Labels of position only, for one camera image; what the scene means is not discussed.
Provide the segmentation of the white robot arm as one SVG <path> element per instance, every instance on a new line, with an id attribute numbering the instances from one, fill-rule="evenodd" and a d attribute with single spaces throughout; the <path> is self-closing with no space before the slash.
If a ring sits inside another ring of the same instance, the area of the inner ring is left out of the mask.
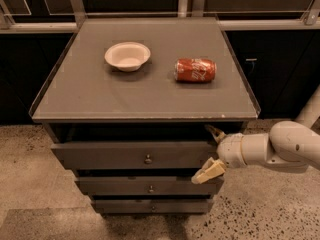
<path id="1" fill-rule="evenodd" d="M 294 121 L 280 121 L 268 133 L 225 134 L 211 125 L 205 128 L 217 143 L 217 159 L 209 158 L 191 178 L 203 184 L 228 168 L 259 165 L 273 170 L 320 169 L 320 135 L 312 126 L 320 117 L 320 87 L 317 87 Z"/>

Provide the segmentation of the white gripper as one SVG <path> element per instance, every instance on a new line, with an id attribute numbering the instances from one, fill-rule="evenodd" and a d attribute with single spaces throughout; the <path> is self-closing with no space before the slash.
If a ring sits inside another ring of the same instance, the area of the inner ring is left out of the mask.
<path id="1" fill-rule="evenodd" d="M 193 184 L 203 184 L 213 178 L 225 173 L 229 168 L 240 168 L 244 166 L 241 152 L 243 135 L 241 133 L 226 135 L 222 130 L 206 125 L 205 129 L 213 136 L 217 146 L 217 154 L 220 159 L 210 157 L 203 166 L 191 178 Z"/>

